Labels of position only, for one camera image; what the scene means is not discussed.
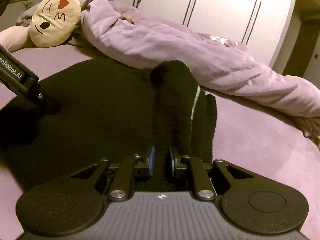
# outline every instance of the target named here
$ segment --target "red heart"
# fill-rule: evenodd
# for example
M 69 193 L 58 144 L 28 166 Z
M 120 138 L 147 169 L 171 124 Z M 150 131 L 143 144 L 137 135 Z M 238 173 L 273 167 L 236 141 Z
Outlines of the red heart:
M 58 9 L 65 8 L 69 4 L 68 0 L 60 0 L 60 3 L 58 5 Z

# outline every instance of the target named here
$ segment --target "white wardrobe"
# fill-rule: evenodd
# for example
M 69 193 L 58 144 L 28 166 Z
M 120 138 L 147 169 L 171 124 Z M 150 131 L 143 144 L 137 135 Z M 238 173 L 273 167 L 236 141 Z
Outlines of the white wardrobe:
M 207 33 L 243 42 L 272 67 L 295 0 L 115 0 Z

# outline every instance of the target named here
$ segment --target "emoji pillow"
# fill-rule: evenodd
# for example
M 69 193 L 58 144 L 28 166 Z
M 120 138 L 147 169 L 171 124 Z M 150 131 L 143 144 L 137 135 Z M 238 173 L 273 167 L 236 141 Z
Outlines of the emoji pillow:
M 64 43 L 80 22 L 79 0 L 43 0 L 32 16 L 29 36 L 38 48 Z

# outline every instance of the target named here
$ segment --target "eyebrow line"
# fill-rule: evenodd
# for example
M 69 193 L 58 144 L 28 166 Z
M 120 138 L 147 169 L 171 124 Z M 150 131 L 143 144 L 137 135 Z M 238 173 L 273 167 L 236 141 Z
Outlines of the eyebrow line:
M 49 14 L 50 14 L 50 8 L 51 8 L 51 5 L 52 5 L 52 3 L 50 4 L 50 6 L 49 6 Z
M 44 5 L 44 7 L 42 8 L 42 13 L 43 13 L 43 10 L 45 8 L 45 6 L 48 4 L 48 2 L 50 2 L 51 0 L 47 1 L 47 3 Z

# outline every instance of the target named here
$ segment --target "ribbed surface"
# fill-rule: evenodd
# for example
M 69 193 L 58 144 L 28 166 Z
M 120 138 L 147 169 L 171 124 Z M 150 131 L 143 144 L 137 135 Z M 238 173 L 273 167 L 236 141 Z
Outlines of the ribbed surface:
M 42 237 L 25 235 L 21 240 Z M 306 240 L 298 232 L 272 240 Z M 63 240 L 262 240 L 226 222 L 212 203 L 193 199 L 188 192 L 141 193 L 111 204 L 91 228 Z

